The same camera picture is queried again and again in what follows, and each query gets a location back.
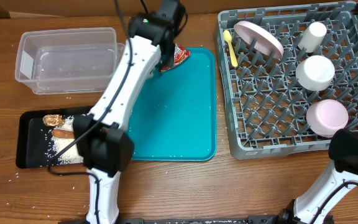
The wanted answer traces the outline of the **brown granola chunk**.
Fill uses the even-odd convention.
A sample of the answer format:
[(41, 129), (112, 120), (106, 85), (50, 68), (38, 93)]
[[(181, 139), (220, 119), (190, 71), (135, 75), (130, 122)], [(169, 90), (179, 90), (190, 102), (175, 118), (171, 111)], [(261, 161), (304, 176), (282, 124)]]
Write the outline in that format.
[(43, 117), (42, 120), (44, 125), (52, 127), (62, 126), (65, 122), (63, 116), (60, 114), (47, 114)]

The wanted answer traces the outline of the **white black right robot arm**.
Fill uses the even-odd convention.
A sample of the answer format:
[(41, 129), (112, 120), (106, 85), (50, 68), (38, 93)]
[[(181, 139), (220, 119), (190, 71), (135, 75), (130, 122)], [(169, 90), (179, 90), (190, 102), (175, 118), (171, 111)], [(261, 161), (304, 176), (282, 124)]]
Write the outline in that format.
[(358, 187), (358, 135), (344, 128), (346, 108), (336, 100), (321, 100), (309, 107), (306, 121), (314, 133), (331, 138), (330, 162), (313, 185), (269, 223), (333, 223), (329, 212)]

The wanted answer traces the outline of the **white pink plate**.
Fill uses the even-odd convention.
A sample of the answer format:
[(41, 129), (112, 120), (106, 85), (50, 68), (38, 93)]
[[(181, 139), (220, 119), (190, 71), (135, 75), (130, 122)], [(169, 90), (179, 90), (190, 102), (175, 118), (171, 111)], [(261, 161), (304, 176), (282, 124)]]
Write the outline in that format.
[(234, 25), (236, 34), (247, 44), (252, 45), (255, 40), (254, 49), (264, 55), (274, 52), (274, 58), (282, 59), (283, 45), (270, 32), (248, 21), (240, 21)]

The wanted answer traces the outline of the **orange carrot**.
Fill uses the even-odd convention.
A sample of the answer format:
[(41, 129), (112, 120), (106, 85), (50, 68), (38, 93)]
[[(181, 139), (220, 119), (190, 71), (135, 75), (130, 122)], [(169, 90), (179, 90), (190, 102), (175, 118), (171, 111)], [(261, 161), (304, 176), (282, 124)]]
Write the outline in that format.
[(72, 131), (67, 131), (63, 129), (54, 129), (52, 131), (52, 136), (56, 138), (63, 138), (63, 139), (74, 139), (74, 133)]

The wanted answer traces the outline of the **white cup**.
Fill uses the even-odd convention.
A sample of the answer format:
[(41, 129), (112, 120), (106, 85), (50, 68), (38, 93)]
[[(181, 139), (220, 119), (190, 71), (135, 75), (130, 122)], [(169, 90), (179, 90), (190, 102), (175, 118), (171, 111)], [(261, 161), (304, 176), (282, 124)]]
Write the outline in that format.
[(302, 38), (298, 44), (299, 49), (306, 49), (306, 53), (313, 53), (319, 49), (325, 35), (326, 26), (321, 22), (311, 23), (303, 32)]

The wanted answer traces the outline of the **yellow plastic spoon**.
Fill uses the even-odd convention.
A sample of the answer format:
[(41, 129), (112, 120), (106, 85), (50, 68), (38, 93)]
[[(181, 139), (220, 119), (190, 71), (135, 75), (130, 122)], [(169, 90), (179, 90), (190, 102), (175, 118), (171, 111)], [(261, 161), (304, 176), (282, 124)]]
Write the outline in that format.
[(237, 58), (236, 55), (234, 53), (234, 48), (232, 46), (232, 36), (231, 33), (228, 30), (224, 30), (223, 32), (223, 38), (224, 41), (227, 43), (228, 49), (229, 49), (229, 55), (230, 55), (230, 59), (231, 59), (231, 65), (234, 68), (238, 67), (238, 62), (237, 62)]

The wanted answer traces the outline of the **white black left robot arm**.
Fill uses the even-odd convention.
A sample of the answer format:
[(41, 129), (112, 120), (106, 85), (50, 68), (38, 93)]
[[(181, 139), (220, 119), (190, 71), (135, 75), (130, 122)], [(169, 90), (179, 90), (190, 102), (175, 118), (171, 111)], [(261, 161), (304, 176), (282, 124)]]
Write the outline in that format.
[(108, 87), (86, 116), (74, 119), (74, 143), (89, 176), (84, 223), (116, 223), (119, 179), (134, 152), (127, 133), (132, 109), (154, 70), (173, 64), (174, 40), (187, 20), (180, 1), (166, 0), (158, 11), (140, 13), (123, 23), (126, 47)]

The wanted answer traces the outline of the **red snack wrapper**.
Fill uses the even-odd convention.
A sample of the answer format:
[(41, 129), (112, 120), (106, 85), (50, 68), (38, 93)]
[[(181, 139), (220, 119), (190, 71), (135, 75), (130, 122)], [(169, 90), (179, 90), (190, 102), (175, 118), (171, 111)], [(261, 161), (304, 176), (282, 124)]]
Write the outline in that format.
[(191, 55), (191, 52), (188, 49), (184, 48), (184, 46), (182, 46), (180, 44), (175, 44), (173, 65), (164, 66), (164, 67), (160, 68), (158, 71), (160, 73), (163, 73), (168, 70), (172, 70), (172, 69), (178, 67), (179, 65), (181, 65), (182, 63), (184, 63), (190, 57), (190, 55)]

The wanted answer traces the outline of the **pale green bowl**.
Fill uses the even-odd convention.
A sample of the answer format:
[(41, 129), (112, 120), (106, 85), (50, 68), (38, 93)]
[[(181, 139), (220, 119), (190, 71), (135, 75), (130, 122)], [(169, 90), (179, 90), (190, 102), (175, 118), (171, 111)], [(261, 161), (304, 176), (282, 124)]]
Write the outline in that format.
[(331, 84), (335, 68), (330, 59), (313, 55), (302, 61), (296, 68), (298, 83), (310, 91), (322, 91)]

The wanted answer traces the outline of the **pink bowl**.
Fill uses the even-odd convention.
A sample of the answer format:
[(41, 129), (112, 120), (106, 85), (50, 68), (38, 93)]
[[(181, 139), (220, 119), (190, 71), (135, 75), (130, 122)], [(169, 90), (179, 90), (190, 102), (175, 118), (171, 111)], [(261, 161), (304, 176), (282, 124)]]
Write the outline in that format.
[(306, 121), (317, 135), (331, 138), (343, 129), (349, 120), (346, 108), (336, 100), (323, 100), (312, 104), (306, 112)]

